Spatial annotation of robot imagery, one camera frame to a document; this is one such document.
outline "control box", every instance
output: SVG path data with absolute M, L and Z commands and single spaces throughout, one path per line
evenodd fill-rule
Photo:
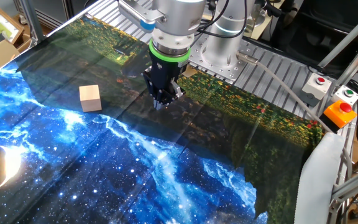
M 310 106 L 316 106 L 328 92 L 330 86 L 331 81 L 312 73 L 308 82 L 302 88 L 299 98 Z
M 341 86 L 335 94 L 333 94 L 333 97 L 331 98 L 331 101 L 337 102 L 338 100 L 342 100 L 345 103 L 348 103 L 353 107 L 353 105 L 358 100 L 358 94 L 355 93 L 353 90 L 351 90 L 347 86 Z

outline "green button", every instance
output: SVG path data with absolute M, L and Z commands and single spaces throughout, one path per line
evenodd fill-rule
M 346 95 L 347 97 L 352 97 L 352 96 L 353 96 L 353 91 L 352 91 L 352 90 L 346 90 L 346 91 L 345 91 L 345 95 Z

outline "white fabric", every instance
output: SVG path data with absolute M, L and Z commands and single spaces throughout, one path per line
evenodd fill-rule
M 327 133 L 302 168 L 295 224 L 323 224 L 335 184 L 345 138 Z

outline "green ring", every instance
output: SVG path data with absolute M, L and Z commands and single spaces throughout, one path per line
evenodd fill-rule
M 150 40 L 149 48 L 150 48 L 150 51 L 151 51 L 151 53 L 153 55 L 155 55 L 159 59 L 161 59 L 163 61 L 166 61 L 166 62 L 184 62 L 185 60 L 189 59 L 190 53 L 191 53 L 191 50 L 189 49 L 189 51 L 187 51 L 187 53 L 184 56 L 181 56 L 181 57 L 167 57 L 165 55 L 162 55 L 160 52 L 158 52 L 154 48 L 152 40 Z

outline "white cable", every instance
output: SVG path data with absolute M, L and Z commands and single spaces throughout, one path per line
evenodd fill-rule
M 298 104 L 306 111 L 310 114 L 310 116 L 315 119 L 316 121 L 320 122 L 320 124 L 323 126 L 323 128 L 331 133 L 332 130 L 330 130 L 330 128 L 328 126 L 326 126 L 326 124 L 324 124 L 320 118 L 318 118 L 309 108 L 308 106 L 305 105 L 305 103 L 299 99 L 299 97 L 290 89 L 290 87 L 288 87 L 280 78 L 278 78 L 276 76 L 276 74 L 274 74 L 272 71 L 270 71 L 264 64 L 260 63 L 260 62 L 256 62 L 256 65 L 258 65 L 260 68 L 263 68 L 265 70 L 266 73 L 268 73 L 273 79 L 275 79 L 276 81 L 279 82 L 279 84 L 290 94 L 290 96 L 292 96 L 292 98 L 294 98 L 294 100 L 296 100 L 296 102 L 298 102 Z
M 346 160 L 347 179 L 349 180 L 350 178 L 352 178 L 352 173 L 353 173 L 352 159 L 351 159 L 349 153 L 347 152 L 346 147 L 343 147 L 342 151 L 343 151 L 343 154 L 344 154 L 345 160 Z

